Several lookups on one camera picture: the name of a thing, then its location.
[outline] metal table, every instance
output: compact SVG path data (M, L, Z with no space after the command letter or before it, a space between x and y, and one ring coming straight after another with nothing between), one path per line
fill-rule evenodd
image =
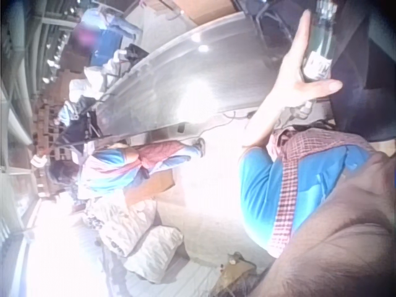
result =
M149 54L97 108L105 135L134 136L216 113L259 106L276 71L242 12L200 26Z

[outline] checkered scarf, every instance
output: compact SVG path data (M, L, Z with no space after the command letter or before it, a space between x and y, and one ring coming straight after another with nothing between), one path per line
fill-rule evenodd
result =
M283 130L273 135L275 146L280 148L282 159L282 188L277 216L269 242L268 253L278 258L291 238L298 193L298 163L313 153L323 152L341 145L357 145L370 153L374 149L362 137L354 134L310 128L304 132Z

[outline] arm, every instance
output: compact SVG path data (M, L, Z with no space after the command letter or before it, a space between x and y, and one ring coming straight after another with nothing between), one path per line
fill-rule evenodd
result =
M297 107L308 100L326 97L342 88L338 80L322 80L306 84L301 76L301 65L308 46L309 11L299 23L295 39L283 58L278 78L270 94L249 121L243 135L243 147L266 145L273 126L286 107Z
M139 158L139 152L133 147L125 148L124 155L126 163L134 163Z
M109 25L109 22L107 21L107 18L106 18L107 9L105 7L103 7L103 6L99 6L98 7L98 14L99 14L101 20L104 21L104 23L106 25Z

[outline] glass bottle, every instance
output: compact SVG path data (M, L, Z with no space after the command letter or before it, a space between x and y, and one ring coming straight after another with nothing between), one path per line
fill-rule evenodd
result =
M328 79L335 52L334 19L337 5L331 0L318 0L311 19L308 47L301 74L306 82ZM292 110L295 118L306 119L316 99Z

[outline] hand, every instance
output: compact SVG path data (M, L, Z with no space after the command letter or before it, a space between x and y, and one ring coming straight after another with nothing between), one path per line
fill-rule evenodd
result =
M280 109L297 107L306 101L326 97L342 88L339 80L327 79L305 83L301 74L301 65L308 46L311 13L304 11L295 39L289 52L283 58L275 85L269 95L274 105Z

